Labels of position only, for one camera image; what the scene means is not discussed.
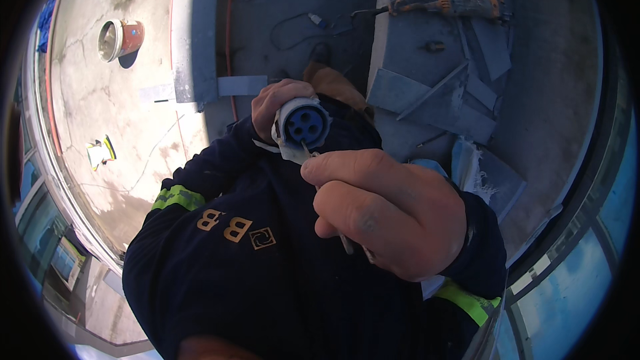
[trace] hand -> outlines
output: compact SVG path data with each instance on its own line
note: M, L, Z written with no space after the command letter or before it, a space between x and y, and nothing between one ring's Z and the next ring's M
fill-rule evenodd
M465 204L436 171L366 149L310 158L300 173L321 187L314 200L316 234L342 232L375 253L377 266L402 279L436 275L464 244Z
M282 80L262 88L251 101L251 120L258 136L265 142L275 144L271 138L271 126L276 111L293 98L310 98L316 94L311 84L296 80Z

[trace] glass window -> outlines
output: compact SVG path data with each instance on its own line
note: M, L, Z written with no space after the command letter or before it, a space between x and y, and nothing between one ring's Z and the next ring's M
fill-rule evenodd
M636 115L631 113L631 126L618 175L607 195L598 221L609 233L618 255L622 254L634 209L638 164Z
M15 204L13 207L13 215L18 214L18 209L20 209L20 205L24 201L24 198L27 197L27 194L31 190L32 186L36 183L36 181L40 178L40 170L36 165L36 162L32 160L27 160L27 163L24 164L24 171L22 172L22 184L20 185L20 202Z
M498 339L496 340L496 349L500 360L519 360L518 347L516 339L511 329L511 323L507 317L507 313L502 310L500 315L500 325L498 326Z
M67 223L46 186L41 185L18 221L23 260L40 283L66 228Z
M51 265L60 273L60 276L62 276L65 281L69 281L71 270L75 264L76 257L71 255L71 252L69 252L66 247L58 245L56 252L53 254L53 259L51 259Z
M610 282L609 265L589 229L566 259L517 302L533 358L564 358L596 314Z
M31 150L31 140L29 139L29 133L27 132L27 124L24 118L24 107L22 106L22 68L18 73L18 81L15 83L15 92L13 93L13 101L20 108L20 122L22 124L22 142L24 143L24 153L27 154Z

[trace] blue tarp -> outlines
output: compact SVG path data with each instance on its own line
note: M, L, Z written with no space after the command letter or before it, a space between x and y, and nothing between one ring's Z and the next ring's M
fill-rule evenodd
M44 9L40 13L38 20L38 29L40 30L40 40L38 42L38 51L47 52L47 42L49 42L49 26L51 26L51 16L53 15L53 6L56 0L48 0Z

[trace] logo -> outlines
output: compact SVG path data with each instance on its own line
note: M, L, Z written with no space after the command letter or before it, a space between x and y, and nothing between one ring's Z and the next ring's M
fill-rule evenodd
M269 227L251 231L249 232L249 237L251 237L251 244L254 250L276 244L276 239L274 239Z

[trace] orange power tool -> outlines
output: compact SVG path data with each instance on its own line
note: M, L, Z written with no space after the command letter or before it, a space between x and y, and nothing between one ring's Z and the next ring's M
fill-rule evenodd
M448 17L482 17L499 23L508 23L511 17L504 0L393 0L379 9L352 12L351 17L358 14L377 16L384 12L396 16L402 12L418 9L438 12Z

